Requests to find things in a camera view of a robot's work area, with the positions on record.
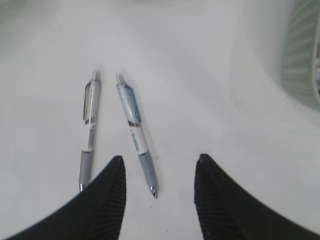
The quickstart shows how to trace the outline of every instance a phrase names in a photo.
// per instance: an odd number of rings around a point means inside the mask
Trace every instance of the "pen clip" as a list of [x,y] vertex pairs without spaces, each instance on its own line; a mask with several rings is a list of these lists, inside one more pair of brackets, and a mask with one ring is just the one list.
[[88,101],[88,92],[89,92],[90,86],[91,86],[91,81],[85,85],[85,89],[84,89],[84,103],[83,103],[83,120],[84,121],[86,120],[86,115],[88,111],[87,101]]

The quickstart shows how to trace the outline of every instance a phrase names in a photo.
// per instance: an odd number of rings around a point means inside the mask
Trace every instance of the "white label on pen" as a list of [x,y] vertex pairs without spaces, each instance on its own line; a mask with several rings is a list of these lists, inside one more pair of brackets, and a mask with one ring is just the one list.
[[130,132],[133,138],[136,151],[138,152],[138,155],[145,154],[146,152],[148,152],[148,148],[144,138],[144,133],[142,132],[142,128],[131,126]]
[[90,152],[94,149],[95,135],[96,135],[95,123],[84,125],[83,151]]

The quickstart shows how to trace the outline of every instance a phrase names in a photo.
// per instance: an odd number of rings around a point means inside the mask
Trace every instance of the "pen tip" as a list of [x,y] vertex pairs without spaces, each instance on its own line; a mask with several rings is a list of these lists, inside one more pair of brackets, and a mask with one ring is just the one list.
[[151,186],[150,187],[150,190],[151,190],[151,193],[152,195],[154,196],[155,199],[158,198],[158,190],[157,190],[157,187],[156,186]]
[[80,190],[80,193],[85,189],[87,185],[85,185],[84,183],[80,183],[79,184],[79,190]]

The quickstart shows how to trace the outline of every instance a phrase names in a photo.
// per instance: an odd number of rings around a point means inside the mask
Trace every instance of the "blue pen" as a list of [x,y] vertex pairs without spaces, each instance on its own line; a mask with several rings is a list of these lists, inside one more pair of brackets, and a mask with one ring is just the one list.
[[122,106],[128,120],[130,132],[133,142],[138,153],[138,157],[144,172],[146,182],[151,190],[152,195],[156,199],[158,197],[158,181],[152,162],[151,155],[148,151],[146,140],[141,126],[141,117],[135,98],[135,93],[130,87],[122,74],[116,75],[117,89],[122,102]]

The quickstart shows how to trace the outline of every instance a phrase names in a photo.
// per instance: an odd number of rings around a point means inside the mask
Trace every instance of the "retractable pen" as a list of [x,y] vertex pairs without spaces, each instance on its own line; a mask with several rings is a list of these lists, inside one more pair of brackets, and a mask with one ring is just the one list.
[[85,86],[84,90],[84,143],[81,151],[79,190],[82,192],[90,183],[91,168],[94,158],[94,144],[96,135],[97,111],[99,104],[99,92],[101,86],[101,73],[93,71],[93,77]]
[[127,117],[130,132],[133,138],[133,142],[138,153],[138,157],[144,172],[144,176],[148,187],[151,190],[154,198],[158,198],[158,181],[152,162],[151,155],[148,151],[148,147],[145,141],[143,129],[141,126],[141,117],[139,114],[138,105],[135,98],[135,93],[132,87],[130,87],[122,74],[117,74],[117,90],[122,102],[122,106]]

